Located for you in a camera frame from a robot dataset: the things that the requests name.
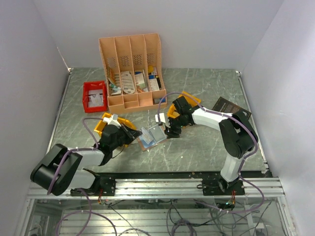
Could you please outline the black card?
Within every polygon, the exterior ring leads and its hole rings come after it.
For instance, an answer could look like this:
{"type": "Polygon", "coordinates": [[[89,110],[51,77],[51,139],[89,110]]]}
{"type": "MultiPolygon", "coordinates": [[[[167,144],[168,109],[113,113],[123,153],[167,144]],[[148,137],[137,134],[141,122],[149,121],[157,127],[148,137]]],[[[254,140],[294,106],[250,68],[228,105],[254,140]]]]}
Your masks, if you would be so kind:
{"type": "Polygon", "coordinates": [[[162,142],[163,140],[166,139],[166,135],[164,133],[162,126],[155,125],[149,129],[149,132],[156,143],[162,142]]]}

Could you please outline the white card from red bin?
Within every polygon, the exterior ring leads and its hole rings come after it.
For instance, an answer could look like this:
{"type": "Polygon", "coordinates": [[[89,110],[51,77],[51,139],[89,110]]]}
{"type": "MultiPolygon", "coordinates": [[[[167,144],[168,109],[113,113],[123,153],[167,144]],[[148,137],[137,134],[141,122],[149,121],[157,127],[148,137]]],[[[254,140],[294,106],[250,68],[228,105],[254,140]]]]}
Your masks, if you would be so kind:
{"type": "Polygon", "coordinates": [[[141,128],[141,132],[142,132],[142,135],[141,135],[142,140],[143,140],[147,145],[149,145],[149,144],[154,140],[153,136],[152,136],[152,135],[150,134],[150,132],[149,132],[146,128],[144,128],[144,127],[141,128]]]}

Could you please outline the pink leather card holder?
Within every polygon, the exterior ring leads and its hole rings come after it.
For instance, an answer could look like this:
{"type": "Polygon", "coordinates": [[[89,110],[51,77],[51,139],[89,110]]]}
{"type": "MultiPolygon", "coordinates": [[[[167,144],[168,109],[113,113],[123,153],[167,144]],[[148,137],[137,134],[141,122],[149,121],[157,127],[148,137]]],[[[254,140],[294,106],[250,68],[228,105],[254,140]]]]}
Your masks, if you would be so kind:
{"type": "Polygon", "coordinates": [[[148,151],[149,149],[162,144],[167,141],[167,136],[164,133],[164,128],[159,125],[154,125],[148,129],[142,127],[142,135],[137,138],[142,151],[148,151]]]}

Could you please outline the yellow bin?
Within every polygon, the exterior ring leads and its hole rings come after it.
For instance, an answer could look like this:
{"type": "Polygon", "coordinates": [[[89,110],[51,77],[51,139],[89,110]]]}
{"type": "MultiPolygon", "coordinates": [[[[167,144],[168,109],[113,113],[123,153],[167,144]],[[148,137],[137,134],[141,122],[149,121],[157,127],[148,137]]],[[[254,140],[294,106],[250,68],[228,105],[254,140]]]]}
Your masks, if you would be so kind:
{"type": "Polygon", "coordinates": [[[111,152],[118,147],[127,146],[142,135],[142,132],[129,120],[110,113],[103,114],[94,132],[99,135],[99,141],[95,146],[103,152],[111,152]]]}
{"type": "Polygon", "coordinates": [[[197,106],[198,103],[201,103],[201,100],[186,91],[182,91],[182,93],[176,98],[172,105],[170,106],[167,116],[169,118],[176,118],[180,115],[184,115],[193,107],[197,106]]]}

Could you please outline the red plastic bin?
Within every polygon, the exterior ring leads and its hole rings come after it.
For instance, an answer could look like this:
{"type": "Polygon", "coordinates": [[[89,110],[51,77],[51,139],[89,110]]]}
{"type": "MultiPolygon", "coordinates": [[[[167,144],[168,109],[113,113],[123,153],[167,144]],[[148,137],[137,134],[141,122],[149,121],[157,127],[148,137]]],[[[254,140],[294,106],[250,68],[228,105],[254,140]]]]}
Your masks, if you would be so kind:
{"type": "Polygon", "coordinates": [[[85,113],[107,111],[107,89],[105,81],[84,82],[82,103],[85,113]]]}

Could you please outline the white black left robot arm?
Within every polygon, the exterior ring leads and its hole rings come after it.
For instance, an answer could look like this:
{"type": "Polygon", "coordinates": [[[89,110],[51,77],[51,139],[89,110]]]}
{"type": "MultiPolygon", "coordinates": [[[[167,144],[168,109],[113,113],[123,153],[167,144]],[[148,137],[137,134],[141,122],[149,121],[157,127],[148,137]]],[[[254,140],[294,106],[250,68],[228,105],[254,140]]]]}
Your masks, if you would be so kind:
{"type": "Polygon", "coordinates": [[[114,150],[131,144],[141,135],[140,130],[124,124],[108,124],[98,143],[91,148],[69,149],[56,144],[33,169],[30,179],[55,196],[68,188],[83,188],[87,194],[95,195],[100,191],[100,182],[96,180],[97,174],[88,171],[87,167],[105,165],[113,157],[114,150]]]}

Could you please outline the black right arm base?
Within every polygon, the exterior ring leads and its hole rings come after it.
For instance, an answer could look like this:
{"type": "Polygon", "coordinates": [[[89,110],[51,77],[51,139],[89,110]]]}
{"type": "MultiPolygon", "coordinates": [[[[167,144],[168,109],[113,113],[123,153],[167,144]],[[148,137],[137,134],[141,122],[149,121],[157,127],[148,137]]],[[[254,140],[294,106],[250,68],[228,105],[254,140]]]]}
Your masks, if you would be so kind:
{"type": "Polygon", "coordinates": [[[197,185],[197,189],[201,189],[204,196],[232,196],[235,194],[244,195],[244,185],[241,180],[236,179],[233,182],[226,182],[220,179],[203,179],[201,184],[197,185]]]}

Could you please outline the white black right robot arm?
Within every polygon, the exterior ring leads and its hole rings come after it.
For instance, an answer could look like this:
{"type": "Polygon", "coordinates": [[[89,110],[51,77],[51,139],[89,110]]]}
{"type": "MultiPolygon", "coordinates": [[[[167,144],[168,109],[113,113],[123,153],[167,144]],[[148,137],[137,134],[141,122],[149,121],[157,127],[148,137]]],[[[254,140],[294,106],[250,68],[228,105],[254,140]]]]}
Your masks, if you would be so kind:
{"type": "Polygon", "coordinates": [[[202,128],[214,131],[224,149],[221,155],[225,156],[225,161],[217,182],[218,191],[224,195],[234,189],[245,160],[258,151],[258,136],[242,111],[213,111],[202,106],[196,98],[181,94],[172,102],[168,114],[158,113],[155,119],[158,125],[164,125],[168,138],[178,138],[188,126],[197,126],[199,131],[202,128]]]}

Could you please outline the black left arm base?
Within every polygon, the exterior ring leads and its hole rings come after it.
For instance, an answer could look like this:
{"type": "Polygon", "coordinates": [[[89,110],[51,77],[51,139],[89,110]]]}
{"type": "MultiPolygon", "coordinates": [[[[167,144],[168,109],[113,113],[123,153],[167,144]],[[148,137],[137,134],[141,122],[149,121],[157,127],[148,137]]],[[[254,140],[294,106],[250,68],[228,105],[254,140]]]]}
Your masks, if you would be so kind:
{"type": "Polygon", "coordinates": [[[80,194],[79,189],[83,189],[89,196],[114,196],[116,181],[107,175],[99,175],[86,170],[77,171],[68,187],[71,195],[80,194]]]}

